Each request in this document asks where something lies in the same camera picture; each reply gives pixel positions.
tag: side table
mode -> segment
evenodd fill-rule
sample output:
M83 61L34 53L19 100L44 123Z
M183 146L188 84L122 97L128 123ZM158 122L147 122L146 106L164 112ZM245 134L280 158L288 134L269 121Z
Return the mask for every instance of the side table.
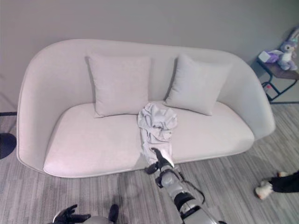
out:
M264 63L259 58L257 59L257 62L262 66L262 68L269 74L270 79L266 82L262 83L263 88L267 85L270 85L274 91L277 93L277 95L274 98L271 98L267 93L268 100L271 104L274 104L275 102L272 102L282 94L284 94L286 91L288 91L290 88L292 88L299 79L299 74L296 71L284 71L280 68L280 66L277 63ZM279 91L276 86L271 82L273 79L273 76L276 78L286 78L286 79L293 79L294 82L286 87L283 91Z

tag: white cloth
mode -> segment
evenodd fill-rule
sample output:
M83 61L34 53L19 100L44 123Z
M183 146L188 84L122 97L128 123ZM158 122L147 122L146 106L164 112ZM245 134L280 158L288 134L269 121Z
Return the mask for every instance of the white cloth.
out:
M148 103L138 114L138 126L141 129L143 154L149 164L157 161L156 154L150 149L155 147L172 155L171 134L178 124L177 115L171 109L159 109L154 103Z

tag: white pillow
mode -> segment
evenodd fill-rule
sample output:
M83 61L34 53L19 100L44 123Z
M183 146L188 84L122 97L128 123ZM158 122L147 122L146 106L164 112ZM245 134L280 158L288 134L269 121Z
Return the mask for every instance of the white pillow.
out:
M179 55L165 105L212 115L230 70L231 64L195 62L187 55Z
M95 117L138 114L148 103L149 57L89 55L95 84Z

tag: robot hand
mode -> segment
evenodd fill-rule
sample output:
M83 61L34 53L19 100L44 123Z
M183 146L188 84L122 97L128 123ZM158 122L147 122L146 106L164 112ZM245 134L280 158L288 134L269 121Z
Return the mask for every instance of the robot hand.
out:
M86 215L73 215L77 205L73 205L57 213L53 219L54 224L74 224L83 223L91 217L90 214Z

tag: sofa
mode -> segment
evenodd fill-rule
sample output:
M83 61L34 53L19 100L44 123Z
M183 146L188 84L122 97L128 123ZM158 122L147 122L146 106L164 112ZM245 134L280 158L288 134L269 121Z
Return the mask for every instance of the sofa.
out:
M173 108L175 163L242 153L275 129L267 97L253 70L223 51L106 40L67 40L41 50L30 62L17 115L17 158L54 176L82 178L143 169L137 115L94 118L95 88L88 52L150 56L149 101L165 108L176 58L233 64L213 115Z

